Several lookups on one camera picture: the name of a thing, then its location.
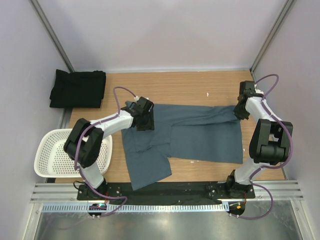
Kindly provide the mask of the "blue-grey t shirt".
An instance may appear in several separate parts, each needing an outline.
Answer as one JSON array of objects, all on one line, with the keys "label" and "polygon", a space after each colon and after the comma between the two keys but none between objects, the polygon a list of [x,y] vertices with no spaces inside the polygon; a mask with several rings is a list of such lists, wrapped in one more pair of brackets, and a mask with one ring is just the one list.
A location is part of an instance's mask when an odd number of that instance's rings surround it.
[{"label": "blue-grey t shirt", "polygon": [[234,108],[156,104],[154,130],[122,130],[132,189],[171,176],[169,158],[242,164],[242,131]]}]

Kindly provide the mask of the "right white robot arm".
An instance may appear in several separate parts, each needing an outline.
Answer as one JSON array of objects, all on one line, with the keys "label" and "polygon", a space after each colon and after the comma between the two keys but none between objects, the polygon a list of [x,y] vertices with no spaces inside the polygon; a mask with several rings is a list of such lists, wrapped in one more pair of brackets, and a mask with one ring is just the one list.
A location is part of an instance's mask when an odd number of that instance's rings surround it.
[{"label": "right white robot arm", "polygon": [[227,177],[225,192],[231,198],[241,198],[253,189],[252,181],[265,169],[280,167],[288,160],[292,147],[293,125],[282,121],[270,109],[264,93],[253,81],[242,81],[239,85],[235,116],[256,120],[250,144],[249,159]]}]

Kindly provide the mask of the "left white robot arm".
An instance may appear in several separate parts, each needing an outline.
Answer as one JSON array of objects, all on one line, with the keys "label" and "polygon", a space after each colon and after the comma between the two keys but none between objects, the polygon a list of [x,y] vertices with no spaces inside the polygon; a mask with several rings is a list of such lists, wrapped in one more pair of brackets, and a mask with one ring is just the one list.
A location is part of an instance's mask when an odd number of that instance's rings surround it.
[{"label": "left white robot arm", "polygon": [[95,200],[101,200],[107,191],[107,182],[100,172],[97,159],[103,140],[129,128],[138,131],[154,130],[154,103],[145,97],[137,97],[134,102],[110,116],[88,121],[80,118],[64,143],[64,152],[74,161],[88,193]]}]

